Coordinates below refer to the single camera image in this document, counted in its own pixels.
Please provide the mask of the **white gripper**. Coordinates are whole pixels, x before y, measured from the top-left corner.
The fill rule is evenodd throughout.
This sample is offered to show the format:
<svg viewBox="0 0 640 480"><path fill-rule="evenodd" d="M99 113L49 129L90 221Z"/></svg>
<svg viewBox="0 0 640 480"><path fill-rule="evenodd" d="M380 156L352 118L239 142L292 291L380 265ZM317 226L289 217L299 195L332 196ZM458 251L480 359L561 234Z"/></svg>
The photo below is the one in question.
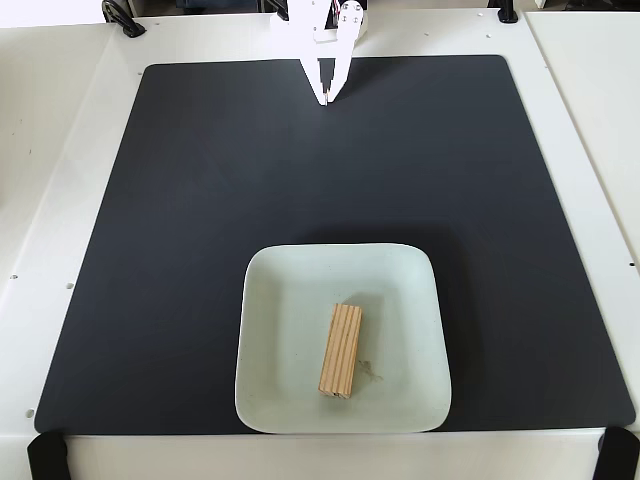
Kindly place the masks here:
<svg viewBox="0 0 640 480"><path fill-rule="evenodd" d="M296 56L320 105L334 102L344 87L355 43L364 20L359 1L345 1L336 13L330 0L287 2L289 31ZM335 59L333 77L325 94L319 59Z"/></svg>

